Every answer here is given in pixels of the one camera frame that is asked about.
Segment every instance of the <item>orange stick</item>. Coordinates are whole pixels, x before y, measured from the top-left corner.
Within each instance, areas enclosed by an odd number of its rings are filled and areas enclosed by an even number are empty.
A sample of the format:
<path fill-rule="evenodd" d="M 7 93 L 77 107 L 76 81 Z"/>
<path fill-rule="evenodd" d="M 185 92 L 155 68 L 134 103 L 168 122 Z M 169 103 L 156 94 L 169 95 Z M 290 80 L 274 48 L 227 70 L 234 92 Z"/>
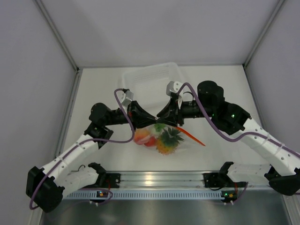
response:
<path fill-rule="evenodd" d="M 197 138 L 195 138 L 194 136 L 192 136 L 188 131 L 180 128 L 180 127 L 175 127 L 176 129 L 178 129 L 179 131 L 183 132 L 186 136 L 192 138 L 194 141 L 198 142 L 199 144 L 205 146 L 205 144 L 203 144 L 201 141 L 199 141 Z"/>

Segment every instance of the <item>metal floor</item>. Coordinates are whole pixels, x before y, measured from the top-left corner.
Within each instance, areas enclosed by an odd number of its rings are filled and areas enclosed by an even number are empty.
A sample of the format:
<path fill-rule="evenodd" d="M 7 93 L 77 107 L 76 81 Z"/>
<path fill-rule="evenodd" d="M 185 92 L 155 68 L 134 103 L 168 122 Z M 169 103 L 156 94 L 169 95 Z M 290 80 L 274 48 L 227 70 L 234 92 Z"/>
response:
<path fill-rule="evenodd" d="M 205 200 L 63 201 L 40 225 L 290 225 L 282 195 L 248 190 L 234 206 Z"/>

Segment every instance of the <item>gray wall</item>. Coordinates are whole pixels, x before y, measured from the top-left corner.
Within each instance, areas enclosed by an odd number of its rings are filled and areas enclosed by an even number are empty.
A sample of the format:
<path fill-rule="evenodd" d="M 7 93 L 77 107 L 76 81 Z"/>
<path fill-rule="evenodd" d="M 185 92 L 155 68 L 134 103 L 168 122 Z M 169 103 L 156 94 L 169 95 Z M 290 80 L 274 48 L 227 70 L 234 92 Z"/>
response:
<path fill-rule="evenodd" d="M 27 173 L 54 155 L 74 71 L 33 1 L 0 1 L 0 31 L 0 218 L 23 225 Z"/>
<path fill-rule="evenodd" d="M 300 1 L 289 0 L 247 74 L 266 129 L 300 152 Z"/>
<path fill-rule="evenodd" d="M 242 64 L 278 0 L 43 0 L 79 66 Z"/>

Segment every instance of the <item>clear plastic bag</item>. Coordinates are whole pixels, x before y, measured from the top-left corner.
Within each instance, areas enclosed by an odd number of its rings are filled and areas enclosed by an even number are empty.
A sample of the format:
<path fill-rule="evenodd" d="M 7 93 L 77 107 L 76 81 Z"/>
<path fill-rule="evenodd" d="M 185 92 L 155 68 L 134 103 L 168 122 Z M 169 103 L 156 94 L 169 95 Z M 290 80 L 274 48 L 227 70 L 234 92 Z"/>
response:
<path fill-rule="evenodd" d="M 134 142 L 146 148 L 169 155 L 178 150 L 186 150 L 194 145 L 205 146 L 201 141 L 180 127 L 153 124 L 135 131 Z"/>

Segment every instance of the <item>toy pineapple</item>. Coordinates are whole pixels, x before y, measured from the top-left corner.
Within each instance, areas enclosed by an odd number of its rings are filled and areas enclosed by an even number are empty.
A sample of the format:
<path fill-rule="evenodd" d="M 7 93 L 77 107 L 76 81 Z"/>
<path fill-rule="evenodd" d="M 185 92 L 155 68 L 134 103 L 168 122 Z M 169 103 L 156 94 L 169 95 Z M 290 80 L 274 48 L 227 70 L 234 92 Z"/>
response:
<path fill-rule="evenodd" d="M 175 151 L 176 147 L 180 144 L 180 141 L 183 140 L 179 130 L 168 127 L 168 129 L 165 129 L 158 137 L 156 148 L 161 154 L 169 155 Z"/>

